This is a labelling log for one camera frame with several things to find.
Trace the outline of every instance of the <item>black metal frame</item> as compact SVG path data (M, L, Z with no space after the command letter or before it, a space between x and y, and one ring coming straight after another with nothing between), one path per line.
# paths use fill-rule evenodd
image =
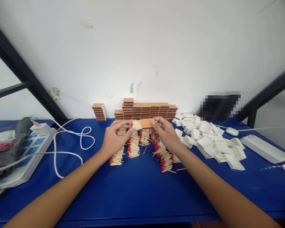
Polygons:
M52 100L51 96L48 94L48 92L45 90L33 72L29 69L27 64L24 62L24 60L11 45L1 30L0 58L22 82L18 85L1 89L0 98L27 88L59 124L65 123L67 119L66 116L63 114L57 104Z
M239 118L240 121L248 117L247 125L254 128L257 110L283 90L285 90L285 72L244 106L243 112Z

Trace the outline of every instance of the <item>hand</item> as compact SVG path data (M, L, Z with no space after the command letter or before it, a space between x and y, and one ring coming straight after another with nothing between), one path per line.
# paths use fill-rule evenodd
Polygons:
M104 154L107 159L116 154L135 131L135 128L131 128L124 134L123 137L118 137L116 135L117 129L130 128L129 123L130 120L115 120L109 127L106 128L100 152Z
M156 139L158 142L160 138L161 142L169 151L174 153L184 147L182 142L179 140L173 125L169 121L163 117L155 117L151 120L151 125L153 127L150 129L152 138Z

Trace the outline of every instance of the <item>forearm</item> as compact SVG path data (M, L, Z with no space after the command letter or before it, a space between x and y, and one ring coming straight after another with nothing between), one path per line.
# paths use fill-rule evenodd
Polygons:
M187 168L228 227L280 227L186 147L181 146L175 155Z
M4 227L54 227L77 194L107 159L101 151L97 152L28 204Z

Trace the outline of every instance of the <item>stacked matchboxes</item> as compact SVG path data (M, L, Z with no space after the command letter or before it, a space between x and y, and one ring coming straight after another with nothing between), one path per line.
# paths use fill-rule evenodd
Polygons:
M123 117L123 110L122 109L115 110L114 115L115 115L115 119L116 120L123 120L124 119L124 117Z
M176 105L174 105L174 104L169 105L167 120L174 119L177 109L178 109L178 107Z
M115 110L115 118L118 120L140 120L157 116L171 120L175 117L177 106L174 104L162 103L134 103L133 98L124 98L122 110Z
M147 103L141 104L141 119L149 119L151 112L151 105Z
M170 106L168 103L160 103L160 109L158 115L167 118L169 107Z
M123 117L125 120L132 119L132 106L134 105L133 98L124 98L122 103Z
M134 103L132 106L132 119L141 119L141 104Z
M151 103L150 118L157 117L159 114L160 103Z
M105 107L103 103L95 103L92 106L92 109L94 110L97 121L107 120L107 114L105 112Z

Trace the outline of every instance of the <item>white wall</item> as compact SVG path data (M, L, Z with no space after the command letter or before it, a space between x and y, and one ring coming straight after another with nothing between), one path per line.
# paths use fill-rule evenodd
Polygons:
M184 112L209 92L241 91L246 104L285 70L285 0L4 0L0 27L59 87L67 117L94 117L95 102L113 117L123 97Z
M0 89L19 83L20 80L0 59ZM0 120L20 120L34 113L51 117L28 89L0 98Z
M255 128L285 127L285 90L259 108ZM259 133L285 149L285 129L264 129Z

